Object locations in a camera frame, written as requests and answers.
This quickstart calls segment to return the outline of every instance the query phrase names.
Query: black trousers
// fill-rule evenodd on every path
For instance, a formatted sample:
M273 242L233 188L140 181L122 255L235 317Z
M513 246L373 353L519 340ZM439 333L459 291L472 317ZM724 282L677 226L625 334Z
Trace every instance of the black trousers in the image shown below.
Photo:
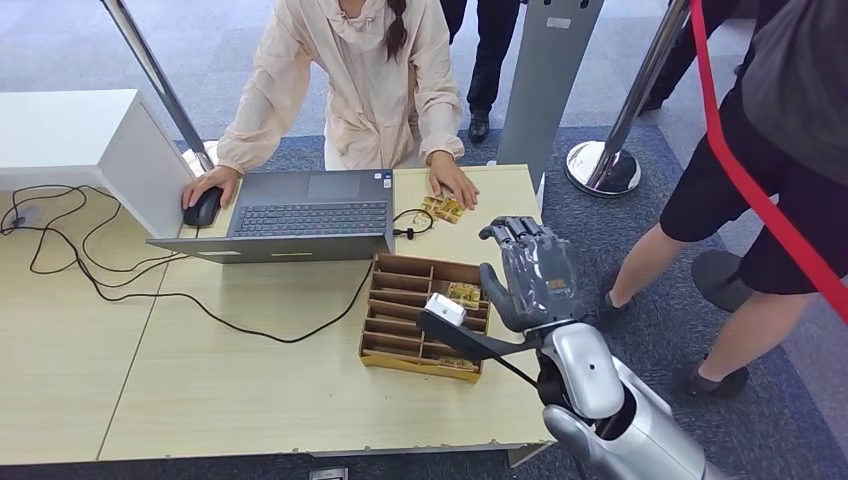
M462 26L467 0L441 0L445 20L450 30L450 41ZM520 0L477 0L477 60L468 87L468 105L471 111L488 113L498 98L501 64L509 50L515 20L518 18Z
M760 0L757 8L757 23L754 26L754 33L760 31L788 2L788 0ZM705 0L704 7L704 23L707 27L707 35L711 35L715 29L719 27L725 20L730 18L736 8L739 6L740 0ZM753 46L748 48L748 53L745 55L745 60L742 62L742 72L751 62L753 57ZM677 37L674 46L668 53L668 58L660 70L654 86L651 88L650 98L654 100L665 100L674 91L674 88L683 78L689 65L695 60L695 36L692 31L692 21L688 21L686 26Z

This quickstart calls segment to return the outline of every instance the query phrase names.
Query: wooden organizer tray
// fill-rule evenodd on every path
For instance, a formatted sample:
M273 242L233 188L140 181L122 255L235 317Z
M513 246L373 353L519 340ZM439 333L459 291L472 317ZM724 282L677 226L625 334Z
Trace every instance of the wooden organizer tray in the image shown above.
M359 357L366 366L457 378L476 383L482 362L469 362L447 345L424 334L416 321L432 293L447 295L451 282L481 287L476 265L425 258L377 255L368 292L368 315ZM486 334L490 304L480 292L480 308L466 310L464 325Z

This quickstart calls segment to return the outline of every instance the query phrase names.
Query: pink jacket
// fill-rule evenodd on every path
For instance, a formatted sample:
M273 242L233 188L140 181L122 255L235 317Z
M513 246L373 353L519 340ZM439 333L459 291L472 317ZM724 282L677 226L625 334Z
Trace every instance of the pink jacket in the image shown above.
M459 97L451 74L448 29L439 0L408 0L408 40L397 60L383 37L395 15L385 0L366 0L348 19L338 0L279 0L254 59L238 113L218 145L219 165L240 172L266 162L291 128L309 85L311 62L329 75L326 134L350 169L391 168L415 147L459 158Z

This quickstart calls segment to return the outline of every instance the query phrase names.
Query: black shorts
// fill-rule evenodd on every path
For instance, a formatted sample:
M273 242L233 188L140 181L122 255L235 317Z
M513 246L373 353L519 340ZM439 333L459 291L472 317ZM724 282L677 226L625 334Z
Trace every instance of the black shorts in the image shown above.
M848 186L801 165L764 138L745 115L738 89L721 105L721 125L736 159L839 277L848 274ZM701 139L660 217L669 237L697 242L750 208ZM815 292L777 239L763 228L739 267L752 289L780 295Z

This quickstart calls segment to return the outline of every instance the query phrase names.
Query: blue carpet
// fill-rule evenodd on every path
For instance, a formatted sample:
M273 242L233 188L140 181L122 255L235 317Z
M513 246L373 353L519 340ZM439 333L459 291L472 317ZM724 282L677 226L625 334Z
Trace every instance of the blue carpet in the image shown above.
M656 222L681 173L659 130L637 126L628 148L642 162L640 187L618 200L601 200L578 192L562 174L562 158L571 146L603 138L607 130L560 129L554 146L555 160L546 175L543 219L569 239L577 252L586 310L592 308L601 279L619 265L627 249ZM468 152L462 163L483 165L494 158L499 135L500 132L492 132L480 146L466 143ZM322 137L286 138L262 171L321 168L322 144ZM848 462L782 348L751 366L750 385L740 398L711 406L674 402L669 390L672 368L702 357L727 318L726 313L700 297L689 273L692 260L700 252L722 247L714 237L687 250L656 285L636 298L627 324L607 337L611 350L670 400L680 425L701 442L709 459L725 473L751 480L848 479ZM541 408L524 414L540 412ZM559 448L548 449L515 471L509 470L505 453L477 452L340 459L283 455L10 467L0 469L0 478L299 479L308 478L310 468L337 464L350 468L351 480L576 478L568 456ZM589 474L591 478L601 478Z

